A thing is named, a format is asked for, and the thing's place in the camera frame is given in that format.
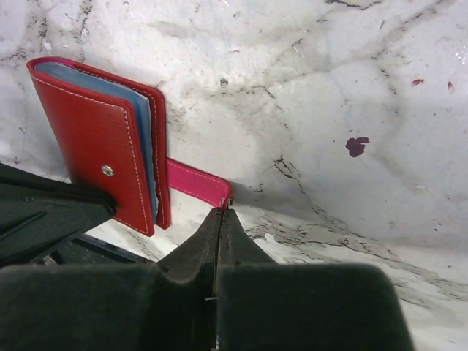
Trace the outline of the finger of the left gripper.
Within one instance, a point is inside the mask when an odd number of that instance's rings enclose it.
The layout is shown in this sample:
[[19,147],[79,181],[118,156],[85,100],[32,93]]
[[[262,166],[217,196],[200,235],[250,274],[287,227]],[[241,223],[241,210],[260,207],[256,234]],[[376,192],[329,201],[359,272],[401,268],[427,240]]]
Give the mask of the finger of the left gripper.
[[106,192],[1,165],[1,266],[35,263],[110,220]]

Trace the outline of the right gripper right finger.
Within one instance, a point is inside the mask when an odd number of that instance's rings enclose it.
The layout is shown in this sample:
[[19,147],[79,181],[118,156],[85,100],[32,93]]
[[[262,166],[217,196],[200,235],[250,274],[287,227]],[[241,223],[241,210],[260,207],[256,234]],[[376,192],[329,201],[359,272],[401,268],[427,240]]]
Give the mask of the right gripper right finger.
[[216,273],[221,350],[412,350],[390,279],[373,265],[281,265],[225,211]]

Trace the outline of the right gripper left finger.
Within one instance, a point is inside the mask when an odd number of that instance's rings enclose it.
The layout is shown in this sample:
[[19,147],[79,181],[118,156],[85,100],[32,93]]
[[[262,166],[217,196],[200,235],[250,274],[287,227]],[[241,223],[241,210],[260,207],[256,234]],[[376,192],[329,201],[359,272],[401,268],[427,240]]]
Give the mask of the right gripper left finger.
[[3,350],[211,350],[222,211],[157,263],[1,270]]

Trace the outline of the red card holder wallet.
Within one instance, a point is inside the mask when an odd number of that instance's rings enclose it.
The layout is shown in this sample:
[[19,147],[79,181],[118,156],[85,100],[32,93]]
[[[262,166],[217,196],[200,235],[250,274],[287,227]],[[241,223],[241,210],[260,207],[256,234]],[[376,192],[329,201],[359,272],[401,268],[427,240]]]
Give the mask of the red card holder wallet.
[[167,156],[159,89],[58,56],[27,68],[71,181],[111,195],[117,221],[146,236],[168,228],[171,190],[227,207],[228,181]]

